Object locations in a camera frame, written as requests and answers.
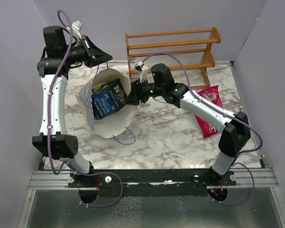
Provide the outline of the checkered paper bag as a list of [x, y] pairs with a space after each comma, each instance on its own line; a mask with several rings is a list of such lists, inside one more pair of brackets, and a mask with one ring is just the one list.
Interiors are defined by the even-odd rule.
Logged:
[[123, 75], [120, 71], [109, 67], [97, 71], [95, 76], [75, 95], [90, 129], [94, 134], [106, 139], [116, 138], [116, 136], [127, 130], [130, 123], [133, 122], [138, 110], [136, 106], [124, 105], [121, 110], [112, 115], [101, 120], [95, 119], [91, 98], [92, 87], [113, 81], [116, 78], [120, 79], [128, 96], [131, 90], [129, 77]]

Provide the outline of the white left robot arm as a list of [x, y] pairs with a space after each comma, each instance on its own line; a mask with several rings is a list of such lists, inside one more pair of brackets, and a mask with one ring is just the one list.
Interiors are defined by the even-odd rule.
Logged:
[[43, 114], [39, 135], [32, 137], [33, 146], [48, 157], [55, 175], [53, 161], [58, 160], [79, 174], [79, 182], [84, 187], [95, 183], [94, 168], [90, 161], [78, 152], [78, 139], [69, 135], [65, 122], [65, 93], [69, 70], [75, 63], [95, 67], [113, 57], [92, 43], [88, 36], [77, 39], [73, 34], [66, 42], [62, 26], [49, 26], [43, 29], [46, 46], [37, 63], [43, 91]]

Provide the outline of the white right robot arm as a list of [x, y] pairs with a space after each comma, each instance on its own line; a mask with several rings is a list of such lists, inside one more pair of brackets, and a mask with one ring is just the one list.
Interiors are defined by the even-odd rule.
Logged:
[[165, 102], [202, 118], [221, 134], [219, 153], [210, 168], [209, 181], [215, 186], [222, 184], [226, 180], [226, 172], [251, 137], [247, 115], [227, 111], [192, 91], [190, 86], [176, 83], [165, 64], [148, 68], [139, 62], [135, 70], [140, 78], [132, 82], [126, 105], [138, 106], [150, 97], [161, 96]]

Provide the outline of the blue kettle chips bag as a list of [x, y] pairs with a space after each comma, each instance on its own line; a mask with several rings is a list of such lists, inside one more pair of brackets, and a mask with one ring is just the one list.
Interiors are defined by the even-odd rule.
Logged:
[[124, 107], [127, 94], [119, 78], [113, 81], [110, 88], [91, 95], [93, 112], [97, 120], [112, 115]]

